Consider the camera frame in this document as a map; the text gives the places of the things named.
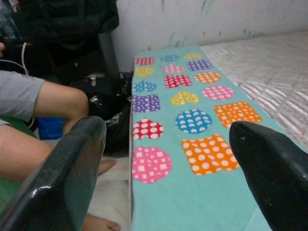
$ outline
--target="blue polka dot heart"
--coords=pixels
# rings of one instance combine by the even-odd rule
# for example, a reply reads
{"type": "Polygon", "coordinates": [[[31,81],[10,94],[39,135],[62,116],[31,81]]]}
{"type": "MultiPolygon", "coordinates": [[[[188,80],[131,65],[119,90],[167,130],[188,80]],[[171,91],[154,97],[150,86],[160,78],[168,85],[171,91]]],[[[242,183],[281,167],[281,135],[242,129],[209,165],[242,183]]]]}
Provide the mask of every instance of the blue polka dot heart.
{"type": "Polygon", "coordinates": [[[140,83],[135,83],[132,86],[132,91],[135,92],[144,92],[144,91],[153,91],[156,89],[156,85],[154,83],[141,81],[140,83]]]}

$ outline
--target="cloth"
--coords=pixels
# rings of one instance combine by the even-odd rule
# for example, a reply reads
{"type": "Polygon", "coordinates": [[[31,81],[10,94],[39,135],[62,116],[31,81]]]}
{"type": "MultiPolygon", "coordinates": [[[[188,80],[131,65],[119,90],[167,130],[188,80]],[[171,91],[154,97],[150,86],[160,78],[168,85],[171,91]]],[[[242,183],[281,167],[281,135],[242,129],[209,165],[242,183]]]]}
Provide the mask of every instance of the cloth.
{"type": "MultiPolygon", "coordinates": [[[[0,71],[0,115],[29,121],[44,80],[0,71]]],[[[0,120],[0,125],[8,124],[0,120]]]]}
{"type": "Polygon", "coordinates": [[[199,47],[146,51],[132,96],[132,230],[270,230],[229,145],[233,121],[285,132],[199,47]]]}

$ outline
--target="floor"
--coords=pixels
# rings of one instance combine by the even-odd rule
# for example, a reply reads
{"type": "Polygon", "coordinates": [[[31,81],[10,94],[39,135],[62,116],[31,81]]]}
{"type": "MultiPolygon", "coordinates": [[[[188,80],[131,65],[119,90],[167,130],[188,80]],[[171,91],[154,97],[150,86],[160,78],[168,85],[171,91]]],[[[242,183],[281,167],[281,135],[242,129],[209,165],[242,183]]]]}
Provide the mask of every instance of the floor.
{"type": "MultiPolygon", "coordinates": [[[[45,141],[55,146],[59,140],[45,141]]],[[[88,212],[121,225],[121,231],[130,230],[129,215],[129,159],[128,153],[117,154],[117,164],[97,179],[88,212]]]]}

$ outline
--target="yellow heart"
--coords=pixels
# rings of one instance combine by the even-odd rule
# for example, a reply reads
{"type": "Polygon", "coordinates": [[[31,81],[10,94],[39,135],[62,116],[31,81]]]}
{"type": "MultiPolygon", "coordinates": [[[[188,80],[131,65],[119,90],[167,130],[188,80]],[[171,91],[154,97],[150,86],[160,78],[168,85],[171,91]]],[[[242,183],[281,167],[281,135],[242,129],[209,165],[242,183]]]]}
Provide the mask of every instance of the yellow heart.
{"type": "Polygon", "coordinates": [[[170,99],[170,102],[175,106],[182,106],[185,103],[199,103],[200,97],[190,93],[186,90],[180,90],[180,92],[170,99]]]}
{"type": "Polygon", "coordinates": [[[153,74],[155,71],[152,67],[136,67],[135,68],[135,74],[138,75],[140,78],[147,77],[151,74],[153,74]]]}
{"type": "Polygon", "coordinates": [[[185,56],[185,59],[200,59],[203,57],[202,53],[190,53],[185,56]]]}

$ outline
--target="knee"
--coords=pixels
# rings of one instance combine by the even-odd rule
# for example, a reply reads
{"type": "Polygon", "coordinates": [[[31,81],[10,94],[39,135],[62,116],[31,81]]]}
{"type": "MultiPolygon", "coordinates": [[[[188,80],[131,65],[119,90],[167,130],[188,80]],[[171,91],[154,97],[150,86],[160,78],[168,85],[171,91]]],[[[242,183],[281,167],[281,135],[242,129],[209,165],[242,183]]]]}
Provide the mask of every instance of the knee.
{"type": "Polygon", "coordinates": [[[70,117],[82,118],[87,116],[89,113],[89,101],[86,94],[81,90],[73,89],[70,98],[70,117]]]}

